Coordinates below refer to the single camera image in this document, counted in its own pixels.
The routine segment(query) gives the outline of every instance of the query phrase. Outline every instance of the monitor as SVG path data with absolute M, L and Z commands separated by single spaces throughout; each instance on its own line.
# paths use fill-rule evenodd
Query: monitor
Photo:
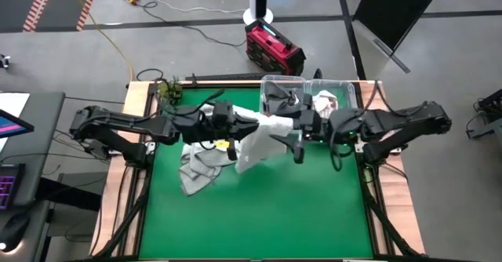
M 33 132 L 33 125 L 0 109 L 0 138 Z

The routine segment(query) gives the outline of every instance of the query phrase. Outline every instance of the concrete floor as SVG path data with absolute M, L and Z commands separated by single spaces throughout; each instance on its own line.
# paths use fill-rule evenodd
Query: concrete floor
M 359 0 L 347 0 L 353 13 Z M 241 9 L 246 0 L 173 0 L 182 8 L 206 6 Z M 269 0 L 277 15 L 338 15 L 338 0 Z M 501 10 L 502 0 L 434 0 L 427 12 Z M 98 23 L 152 21 L 121 0 L 95 0 Z M 223 13 L 180 13 L 163 6 L 154 13 L 167 20 L 228 18 Z M 275 26 L 301 45 L 307 55 L 304 75 L 320 67 L 326 78 L 356 79 L 342 21 L 284 23 Z M 244 39 L 242 25 L 201 27 L 226 42 Z M 358 44 L 368 78 L 384 80 L 391 104 L 409 107 L 422 100 L 439 102 L 453 120 L 449 133 L 413 141 L 403 153 L 425 249 L 432 257 L 499 261 L 502 256 L 502 154 L 492 137 L 470 141 L 465 123 L 474 116 L 472 103 L 502 85 L 502 16 L 421 19 L 401 44 L 397 56 L 411 69 L 404 74 L 379 53 L 364 35 Z M 133 63 L 135 72 L 158 67 L 183 78 L 259 71 L 244 48 L 207 42 L 178 27 L 107 31 Z M 68 96 L 123 100 L 129 81 L 121 57 L 95 31 L 0 34 L 0 52 L 13 57 L 9 73 L 0 75 L 0 90 L 63 90 Z M 66 130 L 79 108 L 94 104 L 67 100 L 58 128 Z M 111 110 L 118 105 L 103 104 Z M 54 144 L 56 153 L 79 153 Z M 61 164 L 62 173 L 106 171 L 100 162 L 50 157 L 46 171 Z M 50 261 L 84 257 L 87 243 L 56 240 Z

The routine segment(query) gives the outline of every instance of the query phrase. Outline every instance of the wooden table frame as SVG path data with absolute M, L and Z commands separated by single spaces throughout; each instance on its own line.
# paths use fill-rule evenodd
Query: wooden table frame
M 373 91 L 374 82 L 350 82 L 353 82 L 355 85 L 358 106 L 365 106 Z M 192 82 L 180 83 L 187 87 L 195 86 Z M 253 83 L 260 83 L 260 81 L 200 81 L 197 82 L 197 86 L 210 87 L 227 84 L 246 87 L 246 85 L 249 86 L 249 84 Z M 125 97 L 122 112 L 138 116 L 145 116 L 153 113 L 156 111 L 157 107 L 153 99 L 154 91 L 155 85 L 153 82 L 131 82 Z M 386 109 L 379 95 L 374 97 L 369 107 L 369 109 L 377 108 Z M 120 132 L 119 134 L 129 141 L 140 141 L 140 136 L 137 134 L 125 132 Z M 400 170 L 404 170 L 400 156 L 392 155 L 387 159 L 387 162 Z M 122 157 L 113 158 L 111 160 L 102 199 L 101 223 L 98 216 L 93 242 L 91 244 L 91 246 L 94 246 L 96 243 L 96 248 L 91 254 L 98 253 L 111 238 L 115 221 L 115 230 L 118 228 L 124 219 L 126 210 L 131 208 L 134 200 L 143 187 L 145 173 L 144 170 L 133 171 L 133 168 L 126 168 L 125 161 Z M 372 194 L 386 212 L 390 222 L 392 222 L 401 236 L 417 252 L 424 253 L 424 246 L 420 237 L 420 230 L 418 228 L 417 218 L 415 216 L 406 179 L 392 170 L 380 168 L 378 179 L 375 179 L 368 185 Z M 140 226 L 143 225 L 145 209 L 146 208 L 143 208 L 130 224 L 129 231 L 115 249 L 113 253 L 114 256 L 137 255 L 139 253 L 140 244 L 138 243 L 139 240 L 136 240 L 136 237 L 142 232 L 142 227 Z M 367 209 L 367 213 L 369 217 L 372 211 Z M 375 254 L 387 254 L 387 250 L 393 251 L 395 249 L 395 252 L 399 254 L 398 249 L 390 243 L 386 232 L 383 230 L 380 221 L 376 218 L 374 213 L 373 219 L 371 220 L 369 218 L 368 221 L 371 233 L 370 236 L 376 239 L 375 242 L 372 242 L 373 252 Z

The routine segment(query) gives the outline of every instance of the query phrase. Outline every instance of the green mat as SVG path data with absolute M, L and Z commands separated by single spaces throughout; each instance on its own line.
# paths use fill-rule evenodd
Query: green mat
M 184 89 L 182 104 L 199 104 L 215 91 Z M 259 95 L 227 89 L 221 99 L 258 111 Z M 355 157 L 337 173 L 327 146 L 308 144 L 303 165 L 288 153 L 241 175 L 229 166 L 187 197 L 178 174 L 182 147 L 157 150 L 140 258 L 372 256 Z

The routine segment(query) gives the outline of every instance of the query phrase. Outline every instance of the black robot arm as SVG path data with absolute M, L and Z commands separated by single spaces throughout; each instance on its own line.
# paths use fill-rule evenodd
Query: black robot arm
M 109 150 L 120 151 L 127 165 L 147 168 L 152 164 L 144 144 L 131 143 L 115 130 L 148 135 L 155 143 L 173 145 L 180 140 L 186 144 L 202 141 L 227 140 L 227 153 L 236 160 L 235 140 L 241 140 L 258 128 L 258 122 L 235 114 L 230 102 L 216 101 L 211 116 L 198 107 L 178 107 L 176 113 L 159 117 L 138 117 L 108 111 L 101 107 L 86 107 L 77 111 L 70 133 L 79 142 L 97 140 L 89 153 L 109 157 Z
M 395 148 L 406 148 L 419 136 L 446 133 L 452 124 L 435 102 L 399 111 L 340 109 L 332 112 L 328 119 L 322 119 L 312 106 L 311 96 L 305 95 L 304 109 L 297 115 L 296 129 L 301 131 L 297 140 L 271 136 L 293 152 L 296 163 L 303 162 L 305 140 L 322 141 L 330 146 L 355 144 L 361 140 L 366 142 L 362 147 L 365 162 L 376 164 L 385 160 Z

